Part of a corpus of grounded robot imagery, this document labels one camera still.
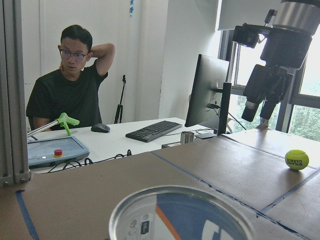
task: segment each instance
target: monitor back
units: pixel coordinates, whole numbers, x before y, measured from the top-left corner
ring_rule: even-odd
[[[185,126],[190,127],[207,121],[217,115],[207,104],[220,105],[221,93],[214,89],[222,89],[226,81],[229,62],[211,56],[199,54],[195,69],[192,92]]]

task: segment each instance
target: short black hair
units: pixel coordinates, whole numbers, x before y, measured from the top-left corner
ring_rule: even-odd
[[[65,38],[71,38],[73,40],[80,40],[88,48],[88,52],[91,52],[92,36],[87,29],[84,29],[80,25],[71,25],[65,28],[61,33],[60,42]]]

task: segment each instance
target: white wall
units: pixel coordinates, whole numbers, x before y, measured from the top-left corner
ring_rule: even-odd
[[[281,0],[221,0],[219,30],[232,30],[244,23],[264,25],[270,9],[279,9]]]
[[[26,103],[37,78],[58,68],[62,30],[88,29],[93,45],[116,53],[99,89],[102,121],[112,124],[123,88],[122,122],[185,119],[199,53],[216,57],[217,0],[22,0]]]
[[[170,0],[159,117],[186,119],[198,54],[218,57],[217,0]]]

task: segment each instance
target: small metal cup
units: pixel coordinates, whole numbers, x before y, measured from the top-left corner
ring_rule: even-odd
[[[187,144],[187,143],[193,143],[195,139],[195,134],[191,131],[183,131],[181,133],[180,143],[181,144]]]

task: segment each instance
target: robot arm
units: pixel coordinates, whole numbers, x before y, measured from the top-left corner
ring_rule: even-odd
[[[250,48],[256,46],[259,34],[267,38],[260,56],[266,65],[255,65],[243,92],[247,101],[242,118],[249,122],[263,100],[260,117],[265,120],[283,100],[293,77],[288,70],[301,68],[320,23],[320,0],[282,0],[275,13],[269,11],[265,20],[276,15],[272,27],[245,23],[236,26],[232,36],[234,42]]]

